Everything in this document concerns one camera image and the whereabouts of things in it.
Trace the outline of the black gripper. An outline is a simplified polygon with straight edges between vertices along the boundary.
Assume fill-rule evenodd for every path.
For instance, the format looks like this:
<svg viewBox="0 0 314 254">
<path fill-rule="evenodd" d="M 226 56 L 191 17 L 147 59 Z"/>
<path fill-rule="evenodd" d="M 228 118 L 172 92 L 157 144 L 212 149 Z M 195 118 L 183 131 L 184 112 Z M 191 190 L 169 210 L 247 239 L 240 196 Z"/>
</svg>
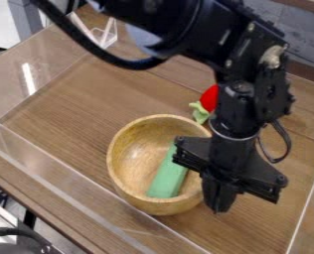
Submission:
<svg viewBox="0 0 314 254">
<path fill-rule="evenodd" d="M 207 206 L 228 212 L 246 192 L 278 203 L 289 179 L 256 151 L 260 124 L 212 120 L 211 129 L 212 137 L 177 136 L 173 155 L 176 164 L 200 174 Z"/>
</svg>

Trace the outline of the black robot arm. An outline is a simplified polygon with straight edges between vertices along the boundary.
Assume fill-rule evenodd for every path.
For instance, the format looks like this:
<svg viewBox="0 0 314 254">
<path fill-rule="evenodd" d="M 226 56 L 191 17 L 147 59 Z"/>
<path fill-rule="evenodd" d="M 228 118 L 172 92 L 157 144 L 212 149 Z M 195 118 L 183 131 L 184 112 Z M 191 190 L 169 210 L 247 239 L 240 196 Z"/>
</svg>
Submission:
<svg viewBox="0 0 314 254">
<path fill-rule="evenodd" d="M 180 136 L 173 162 L 200 173 L 207 206 L 226 212 L 242 193 L 278 202 L 289 185 L 260 143 L 272 126 L 291 139 L 279 119 L 295 101 L 287 80 L 285 35 L 243 0 L 89 0 L 128 24 L 137 46 L 165 60 L 181 55 L 218 74 L 219 99 L 210 120 L 214 136 Z"/>
</svg>

